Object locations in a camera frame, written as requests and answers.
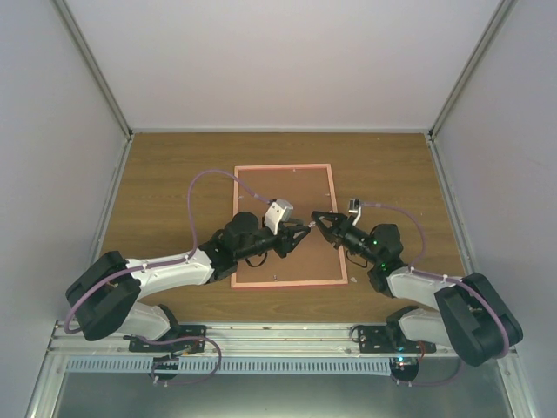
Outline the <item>pink photo frame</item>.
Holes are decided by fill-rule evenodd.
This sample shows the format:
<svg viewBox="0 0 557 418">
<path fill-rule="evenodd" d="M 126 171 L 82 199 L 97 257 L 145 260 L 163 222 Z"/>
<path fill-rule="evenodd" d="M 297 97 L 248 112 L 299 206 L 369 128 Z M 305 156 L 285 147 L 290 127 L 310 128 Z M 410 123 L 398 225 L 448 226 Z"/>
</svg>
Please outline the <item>pink photo frame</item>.
<svg viewBox="0 0 557 418">
<path fill-rule="evenodd" d="M 342 248 L 334 248 L 312 222 L 311 214 L 338 211 L 330 164 L 240 165 L 234 175 L 253 191 L 271 199 L 285 199 L 293 205 L 292 217 L 312 231 L 294 251 L 281 259 L 270 251 L 268 257 L 242 262 L 231 278 L 233 289 L 279 287 L 327 287 L 348 283 Z"/>
</svg>

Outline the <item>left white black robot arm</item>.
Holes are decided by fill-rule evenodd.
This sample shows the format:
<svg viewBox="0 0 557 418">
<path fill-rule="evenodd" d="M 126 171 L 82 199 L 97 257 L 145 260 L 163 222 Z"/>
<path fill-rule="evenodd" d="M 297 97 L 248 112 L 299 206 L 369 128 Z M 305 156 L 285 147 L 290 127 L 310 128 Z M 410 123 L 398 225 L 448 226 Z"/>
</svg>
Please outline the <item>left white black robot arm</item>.
<svg viewBox="0 0 557 418">
<path fill-rule="evenodd" d="M 261 226 L 250 212 L 236 214 L 194 253 L 156 259 L 126 259 L 110 251 L 97 259 L 66 290 L 70 311 L 64 321 L 67 334 L 81 333 L 88 341 L 116 332 L 144 337 L 161 352 L 175 348 L 178 329 L 167 308 L 146 306 L 141 299 L 176 287 L 202 286 L 223 280 L 241 261 L 267 257 L 281 259 L 311 231 L 300 220 Z"/>
</svg>

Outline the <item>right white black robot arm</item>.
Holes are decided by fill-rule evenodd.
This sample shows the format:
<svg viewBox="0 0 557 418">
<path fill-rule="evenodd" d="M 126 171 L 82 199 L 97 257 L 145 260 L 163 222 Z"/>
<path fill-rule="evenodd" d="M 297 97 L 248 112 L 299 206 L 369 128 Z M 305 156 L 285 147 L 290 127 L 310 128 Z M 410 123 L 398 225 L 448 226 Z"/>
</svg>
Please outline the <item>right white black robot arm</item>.
<svg viewBox="0 0 557 418">
<path fill-rule="evenodd" d="M 338 212 L 314 211 L 312 220 L 327 242 L 371 263 L 367 275 L 376 292 L 415 301 L 387 320 L 385 338 L 392 351 L 404 353 L 421 340 L 450 347 L 477 367 L 522 342 L 520 323 L 484 274 L 456 277 L 417 270 L 401 258 L 403 245 L 394 224 L 365 232 L 353 216 Z"/>
</svg>

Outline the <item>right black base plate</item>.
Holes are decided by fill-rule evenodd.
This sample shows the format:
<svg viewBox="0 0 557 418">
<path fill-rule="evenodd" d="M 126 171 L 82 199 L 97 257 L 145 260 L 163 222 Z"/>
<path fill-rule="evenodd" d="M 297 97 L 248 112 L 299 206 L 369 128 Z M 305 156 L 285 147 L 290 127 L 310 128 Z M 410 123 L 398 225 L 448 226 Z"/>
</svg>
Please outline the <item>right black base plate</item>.
<svg viewBox="0 0 557 418">
<path fill-rule="evenodd" d="M 433 343 L 408 340 L 401 333 L 393 334 L 387 325 L 354 325 L 348 336 L 362 354 L 434 354 L 437 351 Z"/>
</svg>

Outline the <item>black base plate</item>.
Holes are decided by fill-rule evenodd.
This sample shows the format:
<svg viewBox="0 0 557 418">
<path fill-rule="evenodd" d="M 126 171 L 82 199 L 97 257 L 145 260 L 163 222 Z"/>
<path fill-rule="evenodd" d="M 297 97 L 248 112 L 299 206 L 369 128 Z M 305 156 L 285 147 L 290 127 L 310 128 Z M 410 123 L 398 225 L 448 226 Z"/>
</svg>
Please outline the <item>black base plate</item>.
<svg viewBox="0 0 557 418">
<path fill-rule="evenodd" d="M 124 340 L 129 342 L 128 349 L 132 353 L 198 354 L 205 350 L 203 338 L 206 332 L 205 325 L 178 325 L 158 340 L 163 345 L 147 343 L 130 335 Z"/>
<path fill-rule="evenodd" d="M 362 354 L 434 354 L 437 351 L 433 343 L 408 340 L 401 333 L 393 334 L 387 325 L 354 325 L 348 336 Z"/>
</svg>

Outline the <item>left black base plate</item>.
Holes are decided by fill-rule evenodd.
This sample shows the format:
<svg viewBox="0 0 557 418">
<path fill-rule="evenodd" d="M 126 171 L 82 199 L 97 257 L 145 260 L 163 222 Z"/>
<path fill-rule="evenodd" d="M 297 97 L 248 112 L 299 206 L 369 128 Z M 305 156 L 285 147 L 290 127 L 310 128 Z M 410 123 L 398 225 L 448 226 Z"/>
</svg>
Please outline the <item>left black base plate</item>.
<svg viewBox="0 0 557 418">
<path fill-rule="evenodd" d="M 203 338 L 206 332 L 205 325 L 178 325 L 158 340 L 163 345 L 147 343 L 130 335 L 124 340 L 129 342 L 128 349 L 132 353 L 198 354 L 205 350 Z"/>
</svg>

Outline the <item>aluminium front rail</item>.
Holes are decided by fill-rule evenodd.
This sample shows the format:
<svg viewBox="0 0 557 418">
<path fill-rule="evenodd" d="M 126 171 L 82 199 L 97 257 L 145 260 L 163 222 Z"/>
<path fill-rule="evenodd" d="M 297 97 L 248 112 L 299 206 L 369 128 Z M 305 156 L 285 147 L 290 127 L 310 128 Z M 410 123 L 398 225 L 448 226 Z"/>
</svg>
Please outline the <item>aluminium front rail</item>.
<svg viewBox="0 0 557 418">
<path fill-rule="evenodd" d="M 280 322 L 207 322 L 205 337 L 218 344 L 222 355 L 229 357 L 419 357 L 420 345 L 399 351 L 378 342 L 371 353 L 362 353 L 365 345 L 350 323 L 280 323 Z M 87 341 L 81 334 L 68 335 L 55 326 L 47 354 L 60 355 L 132 355 L 130 342 L 123 334 L 103 340 Z"/>
</svg>

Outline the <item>right aluminium corner post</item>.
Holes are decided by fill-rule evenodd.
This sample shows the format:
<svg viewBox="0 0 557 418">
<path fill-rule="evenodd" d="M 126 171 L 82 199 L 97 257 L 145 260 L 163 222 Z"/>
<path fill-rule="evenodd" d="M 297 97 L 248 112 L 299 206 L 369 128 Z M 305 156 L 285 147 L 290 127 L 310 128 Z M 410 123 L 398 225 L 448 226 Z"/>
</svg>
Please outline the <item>right aluminium corner post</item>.
<svg viewBox="0 0 557 418">
<path fill-rule="evenodd" d="M 485 29 L 482 31 L 480 38 L 474 46 L 471 55 L 467 59 L 453 88 L 451 89 L 448 97 L 442 105 L 438 116 L 434 120 L 431 128 L 427 131 L 427 137 L 430 141 L 434 141 L 439 135 L 454 106 L 457 104 L 460 96 L 471 81 L 482 59 L 487 54 L 489 48 L 500 32 L 500 29 L 508 19 L 511 11 L 516 4 L 516 0 L 500 0 L 497 3 L 493 14 L 488 19 Z"/>
</svg>

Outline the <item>aluminium corner post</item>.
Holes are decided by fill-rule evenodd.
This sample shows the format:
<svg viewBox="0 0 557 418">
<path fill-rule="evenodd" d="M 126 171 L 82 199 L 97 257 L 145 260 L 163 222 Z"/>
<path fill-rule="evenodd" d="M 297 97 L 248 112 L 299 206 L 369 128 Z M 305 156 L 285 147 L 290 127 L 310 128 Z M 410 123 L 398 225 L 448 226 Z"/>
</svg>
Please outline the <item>aluminium corner post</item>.
<svg viewBox="0 0 557 418">
<path fill-rule="evenodd" d="M 68 3 L 64 0 L 52 0 L 51 3 L 60 17 L 64 27 L 69 32 L 72 42 L 76 46 L 79 55 L 84 60 L 85 66 L 100 90 L 104 101 L 108 105 L 109 110 L 116 120 L 120 130 L 123 132 L 126 139 L 131 141 L 133 130 L 127 122 L 126 117 L 124 116 L 124 113 L 118 104 Z"/>
<path fill-rule="evenodd" d="M 493 14 L 488 19 L 485 29 L 482 31 L 480 38 L 474 46 L 471 55 L 467 59 L 453 88 L 451 89 L 448 97 L 442 105 L 438 116 L 434 120 L 431 128 L 427 131 L 427 137 L 430 141 L 434 141 L 439 135 L 454 106 L 457 104 L 460 96 L 471 81 L 482 59 L 487 54 L 489 48 L 500 32 L 500 29 L 508 19 L 511 11 L 516 4 L 516 0 L 500 0 L 497 3 Z"/>
</svg>

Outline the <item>left aluminium corner post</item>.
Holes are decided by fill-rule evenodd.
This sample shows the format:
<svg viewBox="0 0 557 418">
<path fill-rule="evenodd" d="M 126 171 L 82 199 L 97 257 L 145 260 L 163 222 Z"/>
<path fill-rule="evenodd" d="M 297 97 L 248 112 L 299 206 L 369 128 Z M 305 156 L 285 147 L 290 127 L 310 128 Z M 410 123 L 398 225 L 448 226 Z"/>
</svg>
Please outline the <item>left aluminium corner post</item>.
<svg viewBox="0 0 557 418">
<path fill-rule="evenodd" d="M 64 27 L 69 32 L 72 42 L 76 46 L 79 55 L 84 60 L 85 66 L 100 90 L 104 101 L 108 105 L 109 110 L 116 120 L 120 130 L 123 132 L 126 139 L 131 141 L 133 130 L 127 122 L 126 117 L 124 116 L 124 113 L 118 104 L 68 3 L 64 0 L 52 0 L 51 3 L 60 17 Z"/>
</svg>

